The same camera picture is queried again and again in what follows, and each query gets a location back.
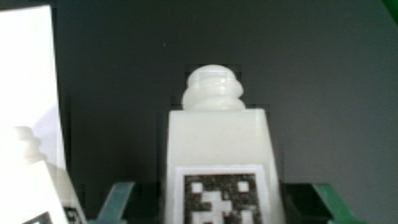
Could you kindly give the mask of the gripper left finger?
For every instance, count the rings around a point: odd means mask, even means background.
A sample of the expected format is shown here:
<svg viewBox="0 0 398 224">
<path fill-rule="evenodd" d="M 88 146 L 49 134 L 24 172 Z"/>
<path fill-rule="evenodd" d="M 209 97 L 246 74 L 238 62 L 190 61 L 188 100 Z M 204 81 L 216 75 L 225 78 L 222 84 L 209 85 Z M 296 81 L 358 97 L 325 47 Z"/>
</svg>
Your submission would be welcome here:
<svg viewBox="0 0 398 224">
<path fill-rule="evenodd" d="M 127 224 L 127 221 L 122 219 L 122 214 L 133 187 L 133 182 L 117 182 L 113 184 L 94 224 Z"/>
</svg>

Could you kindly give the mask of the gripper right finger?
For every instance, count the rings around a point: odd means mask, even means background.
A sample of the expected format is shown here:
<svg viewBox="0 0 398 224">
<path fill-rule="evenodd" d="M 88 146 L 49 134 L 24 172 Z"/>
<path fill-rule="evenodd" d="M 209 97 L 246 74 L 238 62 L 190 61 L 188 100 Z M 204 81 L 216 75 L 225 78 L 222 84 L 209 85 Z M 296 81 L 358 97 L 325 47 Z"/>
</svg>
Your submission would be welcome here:
<svg viewBox="0 0 398 224">
<path fill-rule="evenodd" d="M 312 190 L 316 195 L 312 212 L 321 224 L 362 224 L 332 185 L 314 184 Z"/>
</svg>

